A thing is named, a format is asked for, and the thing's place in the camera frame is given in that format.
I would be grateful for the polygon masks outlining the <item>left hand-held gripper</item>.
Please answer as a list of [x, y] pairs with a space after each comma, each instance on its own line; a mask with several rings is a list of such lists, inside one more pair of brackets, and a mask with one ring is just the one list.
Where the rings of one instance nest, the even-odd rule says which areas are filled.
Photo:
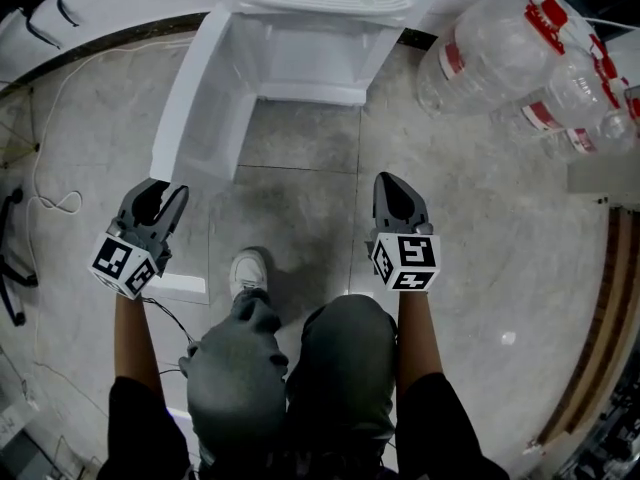
[[152, 278], [161, 277], [172, 257], [168, 239], [187, 205], [189, 188], [180, 186], [162, 204], [168, 187], [168, 182], [153, 178], [133, 187], [123, 198], [118, 217], [94, 247], [89, 271], [128, 299], [138, 298]]

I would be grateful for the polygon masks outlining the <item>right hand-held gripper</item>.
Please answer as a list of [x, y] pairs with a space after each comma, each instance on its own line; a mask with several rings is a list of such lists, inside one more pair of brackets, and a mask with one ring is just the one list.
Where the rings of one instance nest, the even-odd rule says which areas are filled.
[[[389, 214], [403, 222], [394, 226]], [[428, 221], [422, 196], [396, 175], [380, 172], [374, 181], [369, 259], [387, 291], [427, 291], [441, 271], [441, 241]]]

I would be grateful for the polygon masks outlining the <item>white water dispenser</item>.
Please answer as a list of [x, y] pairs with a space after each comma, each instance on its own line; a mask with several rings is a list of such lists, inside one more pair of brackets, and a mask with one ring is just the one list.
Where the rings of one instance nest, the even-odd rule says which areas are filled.
[[234, 177], [260, 99], [360, 106], [418, 0], [216, 0], [169, 93], [150, 176]]

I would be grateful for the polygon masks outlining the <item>person's left forearm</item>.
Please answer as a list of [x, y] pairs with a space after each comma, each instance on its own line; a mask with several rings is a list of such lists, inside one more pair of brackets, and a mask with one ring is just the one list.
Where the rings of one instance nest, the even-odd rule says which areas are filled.
[[116, 377], [135, 380], [164, 400], [156, 355], [140, 298], [116, 295], [114, 324]]

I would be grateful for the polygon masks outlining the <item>person's right forearm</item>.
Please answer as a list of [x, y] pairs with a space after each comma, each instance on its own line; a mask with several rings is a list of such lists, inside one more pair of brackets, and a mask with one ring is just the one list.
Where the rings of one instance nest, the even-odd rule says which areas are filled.
[[422, 377], [443, 372], [428, 294], [424, 291], [399, 294], [397, 352], [397, 400]]

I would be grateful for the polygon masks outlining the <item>person's left white shoe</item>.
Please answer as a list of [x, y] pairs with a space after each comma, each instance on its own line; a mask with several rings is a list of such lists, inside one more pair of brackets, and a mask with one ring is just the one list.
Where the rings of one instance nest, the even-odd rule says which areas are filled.
[[236, 255], [229, 271], [229, 288], [233, 299], [248, 291], [267, 291], [267, 267], [258, 251], [247, 248]]

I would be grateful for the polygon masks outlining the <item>black office chair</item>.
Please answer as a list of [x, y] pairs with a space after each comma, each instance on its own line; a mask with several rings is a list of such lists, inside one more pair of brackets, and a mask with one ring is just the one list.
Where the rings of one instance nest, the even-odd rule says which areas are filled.
[[5, 279], [8, 278], [18, 285], [26, 288], [35, 288], [39, 285], [36, 273], [31, 273], [27, 277], [22, 276], [7, 263], [1, 252], [4, 230], [9, 216], [9, 210], [11, 209], [12, 205], [17, 205], [22, 201], [22, 199], [22, 189], [16, 188], [9, 196], [4, 199], [2, 208], [0, 209], [0, 299], [2, 300], [5, 309], [15, 327], [24, 326], [26, 323], [26, 316], [23, 310], [14, 310], [8, 295]]

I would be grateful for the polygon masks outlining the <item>person's right leg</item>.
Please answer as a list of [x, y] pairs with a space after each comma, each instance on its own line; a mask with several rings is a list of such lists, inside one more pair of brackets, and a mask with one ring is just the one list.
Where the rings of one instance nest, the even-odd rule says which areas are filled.
[[391, 315], [365, 295], [340, 296], [309, 316], [286, 384], [298, 450], [362, 475], [380, 467], [394, 433], [396, 334]]

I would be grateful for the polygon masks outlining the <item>person's leg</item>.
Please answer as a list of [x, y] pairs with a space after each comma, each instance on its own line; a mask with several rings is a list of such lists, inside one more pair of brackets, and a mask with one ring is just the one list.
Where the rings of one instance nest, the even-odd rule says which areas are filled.
[[340, 296], [309, 316], [286, 384], [298, 450], [362, 475], [380, 467], [394, 433], [396, 334], [391, 315], [365, 295]]
[[286, 414], [288, 359], [281, 321], [263, 289], [242, 291], [221, 323], [192, 343], [179, 368], [205, 466], [244, 461], [271, 447]]

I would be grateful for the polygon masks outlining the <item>person's left leg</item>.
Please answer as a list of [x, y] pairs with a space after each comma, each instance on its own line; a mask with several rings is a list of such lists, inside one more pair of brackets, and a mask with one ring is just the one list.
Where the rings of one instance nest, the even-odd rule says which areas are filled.
[[288, 359], [281, 321], [263, 289], [242, 291], [221, 323], [192, 343], [179, 368], [205, 466], [244, 461], [271, 447], [286, 414]]

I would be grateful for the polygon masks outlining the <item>wooden bench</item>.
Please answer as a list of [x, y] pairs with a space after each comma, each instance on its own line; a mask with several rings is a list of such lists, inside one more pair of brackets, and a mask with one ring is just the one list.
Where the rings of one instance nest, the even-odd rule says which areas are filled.
[[536, 438], [538, 445], [574, 433], [595, 413], [631, 340], [639, 302], [640, 211], [612, 208], [593, 318], [566, 389]]

